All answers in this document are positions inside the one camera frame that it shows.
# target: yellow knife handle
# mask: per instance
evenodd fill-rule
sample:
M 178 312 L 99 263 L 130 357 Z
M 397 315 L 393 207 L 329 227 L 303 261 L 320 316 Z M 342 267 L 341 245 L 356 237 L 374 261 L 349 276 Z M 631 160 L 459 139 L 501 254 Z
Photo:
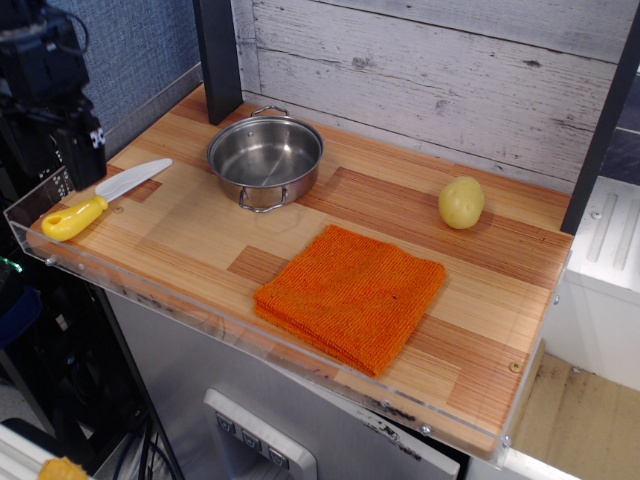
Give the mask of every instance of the yellow knife handle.
M 96 195 L 86 202 L 47 215 L 42 220 L 42 231 L 47 237 L 64 242 L 84 230 L 108 206 L 104 197 Z

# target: orange microfiber cloth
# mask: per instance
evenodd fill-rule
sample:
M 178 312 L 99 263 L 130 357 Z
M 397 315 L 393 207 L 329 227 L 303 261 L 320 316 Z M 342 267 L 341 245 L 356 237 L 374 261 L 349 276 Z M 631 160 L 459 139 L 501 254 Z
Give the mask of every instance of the orange microfiber cloth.
M 438 263 L 330 225 L 275 280 L 255 311 L 370 376 L 395 358 L 446 277 Z

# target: wooden cutting board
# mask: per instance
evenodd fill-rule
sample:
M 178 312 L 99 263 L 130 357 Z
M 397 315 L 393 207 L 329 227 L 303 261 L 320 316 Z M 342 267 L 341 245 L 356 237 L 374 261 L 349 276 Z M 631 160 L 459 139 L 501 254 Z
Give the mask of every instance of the wooden cutting board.
M 490 437 L 506 433 L 569 251 L 572 237 L 559 231 L 569 198 L 314 125 L 325 140 L 316 185 L 295 203 L 255 214 L 222 193 L 206 150 L 221 128 L 256 108 L 243 105 L 215 127 L 203 88 L 194 91 L 116 156 L 109 174 L 162 157 L 175 164 L 115 200 L 67 242 L 71 249 L 56 253 L 135 301 L 491 457 L 497 443 Z M 479 223 L 461 231 L 447 227 L 437 207 L 440 190 L 459 175 L 474 176 L 486 197 Z M 89 195 L 70 195 L 56 208 Z M 255 290 L 329 224 L 447 269 L 415 333 L 375 382 L 253 313 Z

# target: yellow potato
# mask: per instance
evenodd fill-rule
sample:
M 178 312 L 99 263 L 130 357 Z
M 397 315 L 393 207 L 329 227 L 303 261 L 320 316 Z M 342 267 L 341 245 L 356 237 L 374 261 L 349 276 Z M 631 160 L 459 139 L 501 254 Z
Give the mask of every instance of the yellow potato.
M 482 186 L 473 177 L 458 177 L 440 192 L 438 208 L 450 227 L 471 228 L 478 223 L 484 208 Z

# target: pot handle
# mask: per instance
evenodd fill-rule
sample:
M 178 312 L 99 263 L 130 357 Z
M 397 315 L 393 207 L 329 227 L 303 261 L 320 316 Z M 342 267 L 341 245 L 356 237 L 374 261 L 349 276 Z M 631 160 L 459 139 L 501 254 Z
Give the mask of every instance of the pot handle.
M 264 112 L 265 110 L 278 110 L 279 112 L 284 113 L 287 117 L 289 116 L 289 111 L 286 108 L 278 107 L 277 105 L 267 105 L 266 107 L 262 107 L 260 110 L 256 110 L 251 114 L 252 117 L 255 117 L 259 113 Z
M 282 187 L 282 200 L 280 200 L 280 203 L 278 203 L 277 205 L 272 205 L 270 207 L 256 208 L 256 207 L 252 207 L 251 205 L 244 204 L 244 199 L 247 198 L 248 195 L 247 195 L 247 188 L 242 187 L 242 190 L 240 190 L 240 200 L 238 201 L 238 204 L 242 208 L 246 208 L 247 210 L 251 210 L 252 212 L 255 212 L 255 213 L 266 213 L 266 212 L 270 212 L 271 210 L 275 210 L 276 208 L 280 208 L 284 206 L 288 196 L 289 196 L 289 190 L 287 190 L 287 187 Z

